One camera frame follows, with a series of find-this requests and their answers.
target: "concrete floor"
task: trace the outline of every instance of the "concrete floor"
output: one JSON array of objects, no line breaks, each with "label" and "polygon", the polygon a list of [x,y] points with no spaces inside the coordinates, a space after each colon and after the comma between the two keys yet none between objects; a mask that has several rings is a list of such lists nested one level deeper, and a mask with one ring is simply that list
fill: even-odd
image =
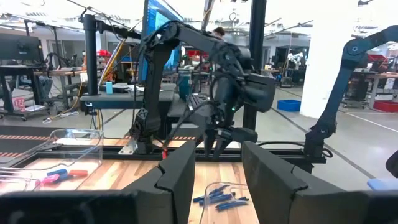
[{"label": "concrete floor", "polygon": [[[316,120],[276,109],[277,100],[299,100],[301,94],[301,88],[276,91],[272,109],[257,114],[259,140],[304,141],[306,130]],[[106,137],[122,137],[128,132],[132,110],[103,110],[103,116]],[[0,125],[89,128],[91,122],[90,116],[79,114],[42,124],[46,117],[38,115],[26,122],[7,117],[0,121]],[[242,125],[243,110],[237,111],[234,120],[237,126]],[[326,140],[334,157],[326,164],[315,165],[313,174],[346,190],[369,189],[366,184],[369,179],[392,177],[384,166],[389,156],[398,150],[398,114],[342,109],[338,112],[337,122],[337,133]]]}]

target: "monitor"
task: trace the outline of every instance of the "monitor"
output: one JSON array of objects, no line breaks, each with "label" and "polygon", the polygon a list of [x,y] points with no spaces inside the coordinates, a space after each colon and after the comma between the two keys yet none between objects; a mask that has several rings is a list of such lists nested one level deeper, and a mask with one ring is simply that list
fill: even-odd
[{"label": "monitor", "polygon": [[41,61],[39,38],[24,35],[0,34],[0,60]]},{"label": "monitor", "polygon": [[[153,33],[167,21],[182,21],[183,17],[174,10],[165,0],[145,0],[144,18],[142,20],[141,38]],[[177,71],[178,61],[180,60],[181,46],[172,50],[169,60],[164,65],[163,74],[169,75]],[[147,62],[144,57],[140,58],[139,81],[146,79]]]}]

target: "orange object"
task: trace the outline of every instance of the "orange object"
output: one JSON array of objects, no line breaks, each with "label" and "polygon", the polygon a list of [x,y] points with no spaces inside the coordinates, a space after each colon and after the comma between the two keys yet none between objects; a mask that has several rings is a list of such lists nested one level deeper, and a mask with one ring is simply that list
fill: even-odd
[{"label": "orange object", "polygon": [[69,171],[68,175],[73,175],[77,177],[86,177],[88,176],[87,170],[71,170]]}]

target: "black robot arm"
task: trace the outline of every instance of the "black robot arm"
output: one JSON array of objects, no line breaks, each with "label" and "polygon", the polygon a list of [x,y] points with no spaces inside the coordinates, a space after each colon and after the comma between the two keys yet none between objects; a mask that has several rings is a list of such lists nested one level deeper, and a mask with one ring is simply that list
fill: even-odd
[{"label": "black robot arm", "polygon": [[390,26],[363,39],[351,40],[344,46],[340,71],[325,110],[316,125],[305,135],[304,153],[306,155],[313,157],[322,156],[324,140],[336,132],[337,111],[351,74],[368,50],[389,41],[398,41],[398,26]]},{"label": "black robot arm", "polygon": [[[247,48],[226,43],[207,32],[197,30],[182,22],[170,21],[146,37],[141,43],[141,50],[144,51],[148,69],[145,79],[144,104],[135,117],[130,130],[133,139],[137,141],[133,144],[136,146],[136,153],[152,152],[152,136],[160,128],[160,116],[157,107],[163,67],[169,59],[171,51],[181,42],[208,52],[210,60],[223,68],[220,77],[224,80],[219,78],[219,87],[220,85],[223,86],[223,94],[218,94],[220,91],[217,91],[214,97],[219,106],[214,108],[214,105],[209,105],[212,109],[206,116],[208,119],[194,122],[204,130],[211,130],[212,136],[208,144],[205,145],[212,147],[215,136],[221,133],[224,136],[223,139],[226,140],[224,144],[219,143],[222,141],[218,141],[221,149],[228,145],[228,142],[235,140],[233,136],[236,136],[236,134],[232,132],[241,133],[242,130],[231,128],[234,114],[232,107],[239,108],[243,103],[248,103],[262,112],[271,107],[275,93],[274,83],[272,82],[269,85],[272,86],[269,91],[268,88],[264,88],[265,77],[251,73],[251,56]],[[214,118],[213,115],[217,116],[217,122],[211,119]],[[220,129],[227,131],[227,133],[217,131]],[[257,134],[254,131],[243,130],[243,133],[248,133],[251,139],[257,140]]]}]

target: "clear plastic box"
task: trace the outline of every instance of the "clear plastic box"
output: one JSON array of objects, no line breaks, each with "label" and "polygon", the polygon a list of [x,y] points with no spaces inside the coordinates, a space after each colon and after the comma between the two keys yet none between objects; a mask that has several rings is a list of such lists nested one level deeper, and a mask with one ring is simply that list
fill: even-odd
[{"label": "clear plastic box", "polygon": [[[225,186],[222,189],[223,197],[230,199],[216,202],[215,198],[219,196],[211,196],[211,193],[222,186]],[[246,197],[247,200],[238,200],[241,197]],[[206,187],[200,224],[213,223],[259,223],[247,185],[215,182]]]},{"label": "clear plastic box", "polygon": [[[58,148],[46,149],[45,146]],[[102,164],[102,160],[102,131],[59,129],[53,131],[45,143],[0,162],[3,166],[0,168],[0,194],[23,190],[75,190]],[[15,163],[18,166],[4,167]],[[62,181],[58,177],[58,182],[45,183],[49,180],[49,172],[60,169],[66,170],[66,174],[59,174]]]}]

